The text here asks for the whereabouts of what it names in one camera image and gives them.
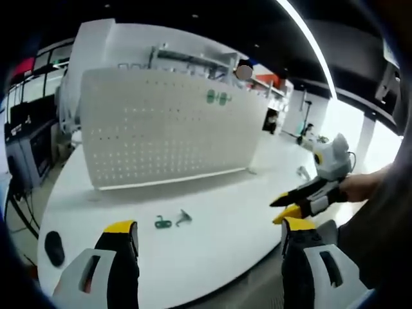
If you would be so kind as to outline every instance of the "led light strip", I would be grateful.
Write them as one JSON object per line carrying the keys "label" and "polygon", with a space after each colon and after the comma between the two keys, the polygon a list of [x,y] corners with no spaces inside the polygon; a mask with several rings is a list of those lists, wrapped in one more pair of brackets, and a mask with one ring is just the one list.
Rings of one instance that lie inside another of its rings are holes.
{"label": "led light strip", "polygon": [[301,29],[304,36],[308,40],[310,46],[312,47],[312,49],[314,50],[316,54],[317,59],[321,63],[323,73],[329,85],[330,94],[332,95],[332,98],[337,100],[337,95],[336,95],[335,85],[333,84],[332,75],[330,74],[329,67],[326,63],[325,58],[323,57],[321,48],[319,47],[319,45],[317,44],[315,40],[314,35],[309,30],[308,26],[304,23],[302,17],[296,12],[295,8],[287,0],[276,0],[276,1],[282,6],[282,8],[295,21],[295,23],[298,25],[298,27]]}

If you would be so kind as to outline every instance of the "round white table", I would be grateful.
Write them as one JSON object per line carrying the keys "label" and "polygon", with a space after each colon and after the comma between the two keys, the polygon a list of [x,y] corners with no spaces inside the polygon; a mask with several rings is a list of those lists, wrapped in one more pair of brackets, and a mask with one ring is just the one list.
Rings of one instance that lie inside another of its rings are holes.
{"label": "round white table", "polygon": [[[252,173],[98,191],[91,185],[80,145],[56,181],[43,215],[37,250],[41,288],[52,295],[64,268],[85,248],[94,248],[108,225],[135,220],[140,308],[170,308],[209,294],[253,267],[280,242],[281,228],[272,220],[283,209],[269,204],[302,184],[296,169],[311,162],[305,149],[262,132]],[[191,223],[155,228],[157,215],[174,223],[181,209],[192,217]],[[66,259],[60,268],[44,251],[51,230],[62,238]]]}

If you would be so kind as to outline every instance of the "green sticker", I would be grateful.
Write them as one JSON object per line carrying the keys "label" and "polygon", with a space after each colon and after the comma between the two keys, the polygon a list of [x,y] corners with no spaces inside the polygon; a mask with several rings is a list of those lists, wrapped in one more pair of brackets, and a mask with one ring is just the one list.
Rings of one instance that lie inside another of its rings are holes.
{"label": "green sticker", "polygon": [[207,92],[206,102],[208,102],[209,104],[212,104],[212,103],[214,102],[214,96],[215,96],[214,90],[213,90],[213,89],[210,89],[210,90]]}
{"label": "green sticker", "polygon": [[222,92],[220,95],[220,99],[219,99],[219,105],[220,106],[226,105],[226,101],[227,101],[227,93]]}

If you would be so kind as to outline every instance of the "black pole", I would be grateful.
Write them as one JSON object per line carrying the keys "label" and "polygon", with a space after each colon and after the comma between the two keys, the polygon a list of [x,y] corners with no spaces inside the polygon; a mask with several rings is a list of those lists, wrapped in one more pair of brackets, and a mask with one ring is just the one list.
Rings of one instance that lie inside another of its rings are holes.
{"label": "black pole", "polygon": [[302,132],[304,132],[304,129],[306,128],[306,123],[307,123],[308,117],[309,117],[310,106],[312,105],[312,102],[311,102],[311,101],[305,101],[305,102],[308,104],[308,110],[306,111],[306,116],[304,117],[303,131],[302,131]]}

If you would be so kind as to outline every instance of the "robotic arm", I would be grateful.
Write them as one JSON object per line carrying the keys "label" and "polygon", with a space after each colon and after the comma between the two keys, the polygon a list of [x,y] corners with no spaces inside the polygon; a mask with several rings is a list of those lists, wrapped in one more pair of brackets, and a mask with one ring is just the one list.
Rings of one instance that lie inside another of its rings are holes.
{"label": "robotic arm", "polygon": [[339,190],[339,184],[352,170],[349,146],[343,135],[338,134],[332,143],[317,144],[314,149],[314,160],[317,176],[310,182],[280,195],[271,207],[285,207],[275,224],[281,224],[285,217],[306,218],[325,211],[335,202],[348,200],[345,193]]}

